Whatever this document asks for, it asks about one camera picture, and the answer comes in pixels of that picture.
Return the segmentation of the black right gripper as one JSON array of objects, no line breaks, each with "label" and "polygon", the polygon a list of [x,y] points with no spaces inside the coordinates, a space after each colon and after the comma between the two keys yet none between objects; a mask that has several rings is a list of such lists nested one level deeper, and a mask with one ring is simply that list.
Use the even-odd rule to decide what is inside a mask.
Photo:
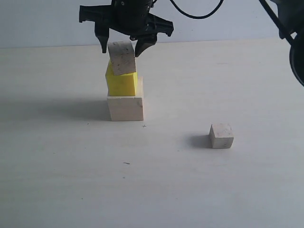
[{"label": "black right gripper", "polygon": [[171,36],[173,22],[150,13],[152,0],[113,0],[110,5],[80,6],[79,22],[95,23],[95,36],[100,42],[102,53],[107,52],[109,30],[136,39],[135,57],[157,42],[157,34]]}]

